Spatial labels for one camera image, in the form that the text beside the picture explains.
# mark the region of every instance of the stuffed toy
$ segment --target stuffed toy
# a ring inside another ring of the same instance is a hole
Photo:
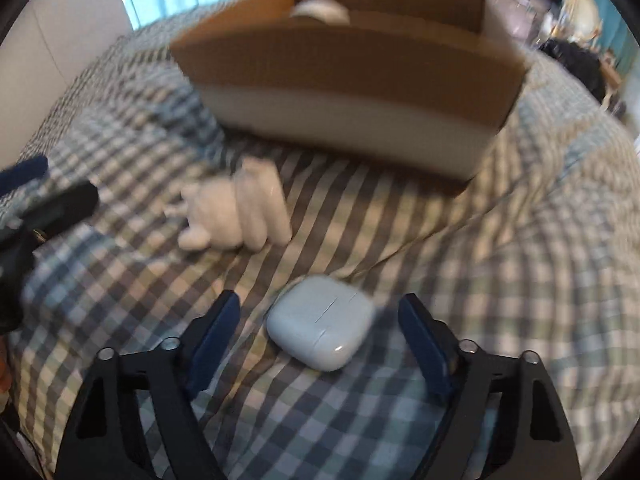
[[[267,240],[276,245],[291,241],[291,222],[278,170],[270,160],[245,157],[232,176],[216,176],[184,186],[183,202],[164,214],[186,216],[189,227],[178,245],[185,251],[209,246],[234,249],[245,245],[260,251]]]

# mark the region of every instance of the checkered bedsheet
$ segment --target checkered bedsheet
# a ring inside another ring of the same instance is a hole
[[[396,322],[398,299],[416,292],[457,336],[542,355],[595,480],[640,416],[640,166],[628,133],[532,55],[514,113],[455,200],[356,162],[225,139],[163,46],[203,12],[139,31],[90,67],[25,150],[49,155],[50,176],[4,207],[6,218],[85,178],[100,190],[94,217],[38,252],[24,328],[10,337],[14,401],[46,467],[100,348],[149,349],[231,288],[240,327],[193,403],[229,478],[407,479],[442,415]],[[183,225],[164,206],[246,154],[276,162],[292,243],[181,252]],[[381,312],[330,374],[279,352],[262,326],[277,293],[313,273],[365,290]],[[148,400],[142,411],[154,466],[172,478]]]

